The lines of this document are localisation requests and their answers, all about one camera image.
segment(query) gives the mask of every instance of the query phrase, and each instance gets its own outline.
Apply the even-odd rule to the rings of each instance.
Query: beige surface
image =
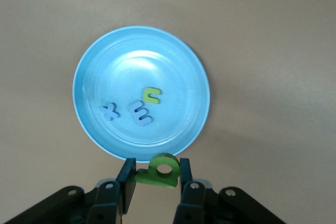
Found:
[[[0,223],[53,192],[86,191],[123,161],[97,147],[72,79],[98,37],[126,25],[188,43],[211,84],[188,157],[287,223],[336,223],[336,0],[0,0]],[[124,223],[172,223],[178,189],[137,185]]]

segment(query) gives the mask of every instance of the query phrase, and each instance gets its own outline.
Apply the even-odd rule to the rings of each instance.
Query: round plastic plate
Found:
[[[210,92],[204,68],[175,36],[130,26],[102,36],[81,58],[73,102],[79,122],[106,152],[147,163],[176,155],[199,135]]]

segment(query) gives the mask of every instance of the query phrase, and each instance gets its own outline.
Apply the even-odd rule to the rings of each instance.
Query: blue plate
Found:
[[[79,122],[104,151],[147,163],[176,155],[199,135],[210,91],[204,68],[175,36],[153,27],[109,32],[81,58],[73,102]]]

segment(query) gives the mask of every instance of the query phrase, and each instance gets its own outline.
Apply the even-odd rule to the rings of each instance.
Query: plate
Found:
[[[148,163],[199,135],[210,91],[195,53],[163,30],[129,26],[94,42],[75,72],[73,103],[88,136],[115,157]]]

